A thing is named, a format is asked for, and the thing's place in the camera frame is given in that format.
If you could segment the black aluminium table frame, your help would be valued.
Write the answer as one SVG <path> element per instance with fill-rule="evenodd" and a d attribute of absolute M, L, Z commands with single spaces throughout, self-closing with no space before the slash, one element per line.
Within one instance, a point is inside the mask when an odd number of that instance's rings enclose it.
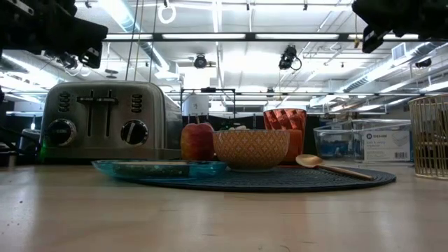
<path fill-rule="evenodd" d="M 0 167 L 14 167 L 22 165 L 35 165 L 40 161 L 36 156 L 11 155 L 10 153 L 0 153 Z"/>

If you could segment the white ceiling air vent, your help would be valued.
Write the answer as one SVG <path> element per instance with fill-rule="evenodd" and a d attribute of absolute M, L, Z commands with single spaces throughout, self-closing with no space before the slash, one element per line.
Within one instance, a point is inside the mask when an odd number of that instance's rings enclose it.
<path fill-rule="evenodd" d="M 407 48 L 406 43 L 400 43 L 391 49 L 391 56 L 394 61 L 406 58 Z"/>

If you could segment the red pepper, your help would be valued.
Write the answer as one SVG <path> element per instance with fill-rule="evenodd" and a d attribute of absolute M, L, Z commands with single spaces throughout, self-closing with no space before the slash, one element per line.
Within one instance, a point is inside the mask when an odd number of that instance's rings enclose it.
<path fill-rule="evenodd" d="M 181 132 L 181 157 L 183 160 L 208 161 L 214 158 L 214 129 L 208 122 L 188 123 Z"/>

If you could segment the silver ventilation duct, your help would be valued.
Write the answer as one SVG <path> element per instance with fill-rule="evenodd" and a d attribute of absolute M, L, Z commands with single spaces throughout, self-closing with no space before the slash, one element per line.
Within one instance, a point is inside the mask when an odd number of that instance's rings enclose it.
<path fill-rule="evenodd" d="M 127 0 L 98 0 L 99 5 L 118 23 L 120 28 L 127 33 L 134 33 L 137 39 L 142 32 L 140 23 L 136 21 L 135 12 L 132 12 Z M 162 58 L 160 53 L 153 48 L 150 42 L 137 42 L 139 47 L 147 54 L 159 69 L 168 70 L 168 63 Z"/>

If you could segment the orange faceted tumbler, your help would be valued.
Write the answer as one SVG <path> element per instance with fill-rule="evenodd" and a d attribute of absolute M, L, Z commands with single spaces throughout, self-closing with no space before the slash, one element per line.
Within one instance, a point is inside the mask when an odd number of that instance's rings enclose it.
<path fill-rule="evenodd" d="M 263 117 L 266 130 L 289 133 L 289 147 L 282 163 L 296 164 L 296 157 L 303 154 L 307 112 L 299 108 L 276 108 L 264 111 Z"/>

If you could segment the round dark woven placemat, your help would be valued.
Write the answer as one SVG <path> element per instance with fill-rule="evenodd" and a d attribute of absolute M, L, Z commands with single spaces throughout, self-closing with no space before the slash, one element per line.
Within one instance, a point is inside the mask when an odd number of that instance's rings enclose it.
<path fill-rule="evenodd" d="M 353 168 L 373 177 L 371 181 L 335 174 L 321 169 L 278 167 L 264 173 L 225 171 L 211 178 L 193 180 L 135 180 L 135 183 L 188 190 L 232 193 L 310 193 L 357 190 L 384 186 L 396 181 L 396 175 L 371 169 Z"/>

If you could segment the clear plastic storage bin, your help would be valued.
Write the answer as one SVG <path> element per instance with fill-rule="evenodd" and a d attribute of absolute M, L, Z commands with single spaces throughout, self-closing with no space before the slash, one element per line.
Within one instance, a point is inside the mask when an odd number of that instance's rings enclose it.
<path fill-rule="evenodd" d="M 317 155 L 357 162 L 412 162 L 409 120 L 357 119 L 314 129 Z"/>

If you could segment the white cylindrical tank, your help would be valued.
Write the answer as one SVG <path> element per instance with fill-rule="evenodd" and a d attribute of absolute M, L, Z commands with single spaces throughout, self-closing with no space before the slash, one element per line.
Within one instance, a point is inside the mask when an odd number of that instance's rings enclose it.
<path fill-rule="evenodd" d="M 206 116 L 209 113 L 209 97 L 192 94 L 183 100 L 182 114 L 184 116 Z"/>

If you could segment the black beam with light strips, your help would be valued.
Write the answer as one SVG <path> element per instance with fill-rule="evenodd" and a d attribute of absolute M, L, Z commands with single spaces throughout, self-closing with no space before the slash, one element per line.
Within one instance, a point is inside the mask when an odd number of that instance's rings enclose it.
<path fill-rule="evenodd" d="M 350 33 L 114 33 L 108 34 L 104 42 L 160 42 L 160 41 L 304 41 L 304 42 L 329 42 L 329 41 L 354 41 L 363 39 L 361 34 Z"/>

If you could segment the gold wire utensil basket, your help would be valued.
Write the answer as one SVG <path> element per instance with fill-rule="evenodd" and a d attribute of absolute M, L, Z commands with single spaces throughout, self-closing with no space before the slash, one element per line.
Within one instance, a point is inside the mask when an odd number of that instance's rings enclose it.
<path fill-rule="evenodd" d="M 415 174 L 448 180 L 448 93 L 409 102 Z"/>

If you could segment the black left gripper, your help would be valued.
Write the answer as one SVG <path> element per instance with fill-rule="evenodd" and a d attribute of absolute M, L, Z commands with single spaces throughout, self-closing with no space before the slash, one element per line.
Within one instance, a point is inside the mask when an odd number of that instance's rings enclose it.
<path fill-rule="evenodd" d="M 30 36 L 26 50 L 38 53 L 42 50 L 54 53 L 69 51 L 68 41 L 64 38 L 66 28 L 77 12 L 75 0 L 24 0 L 33 10 L 28 25 Z M 92 69 L 98 69 L 102 58 L 102 41 L 108 34 L 108 27 L 76 18 L 75 45 L 88 48 L 79 56 L 79 61 Z"/>

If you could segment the wooden spoon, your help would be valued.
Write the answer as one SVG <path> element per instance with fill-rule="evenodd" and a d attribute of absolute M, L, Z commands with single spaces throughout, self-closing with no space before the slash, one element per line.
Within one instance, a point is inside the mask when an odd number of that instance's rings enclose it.
<path fill-rule="evenodd" d="M 342 174 L 345 176 L 354 177 L 357 179 L 362 179 L 364 181 L 373 181 L 374 178 L 372 176 L 362 174 L 355 171 L 350 171 L 348 169 L 343 169 L 339 167 L 333 167 L 330 165 L 327 165 L 323 159 L 316 155 L 310 155 L 310 154 L 301 154 L 298 155 L 295 158 L 295 161 L 302 167 L 310 168 L 310 169 L 324 169 L 329 172 L 333 172 L 336 174 Z"/>

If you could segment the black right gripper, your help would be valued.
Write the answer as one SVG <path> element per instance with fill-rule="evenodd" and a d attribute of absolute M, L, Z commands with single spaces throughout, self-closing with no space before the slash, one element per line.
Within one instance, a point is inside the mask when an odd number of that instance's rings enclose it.
<path fill-rule="evenodd" d="M 368 24 L 363 30 L 364 53 L 382 45 L 385 32 L 371 26 L 386 27 L 387 20 L 398 37 L 417 34 L 420 39 L 448 39 L 448 0 L 354 0 L 351 7 Z"/>

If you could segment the blue translucent plate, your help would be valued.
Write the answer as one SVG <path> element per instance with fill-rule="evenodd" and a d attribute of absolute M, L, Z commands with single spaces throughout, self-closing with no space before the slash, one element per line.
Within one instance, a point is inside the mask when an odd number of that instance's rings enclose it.
<path fill-rule="evenodd" d="M 220 161 L 187 160 L 95 160 L 92 165 L 111 177 L 140 181 L 204 179 L 227 169 Z"/>

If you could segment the stainless steel four-slot toaster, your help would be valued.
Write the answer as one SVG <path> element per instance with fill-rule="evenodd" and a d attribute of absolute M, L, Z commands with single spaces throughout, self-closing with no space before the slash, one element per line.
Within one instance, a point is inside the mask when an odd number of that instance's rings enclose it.
<path fill-rule="evenodd" d="M 156 84 L 60 83 L 46 96 L 39 157 L 44 162 L 176 159 L 182 129 L 180 106 Z"/>

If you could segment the orange patterned ceramic bowl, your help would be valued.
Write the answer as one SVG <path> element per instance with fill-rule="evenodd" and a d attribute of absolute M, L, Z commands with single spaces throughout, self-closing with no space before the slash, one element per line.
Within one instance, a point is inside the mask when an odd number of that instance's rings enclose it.
<path fill-rule="evenodd" d="M 234 129 L 213 133 L 218 159 L 238 172 L 269 171 L 285 158 L 290 134 L 284 130 Z"/>

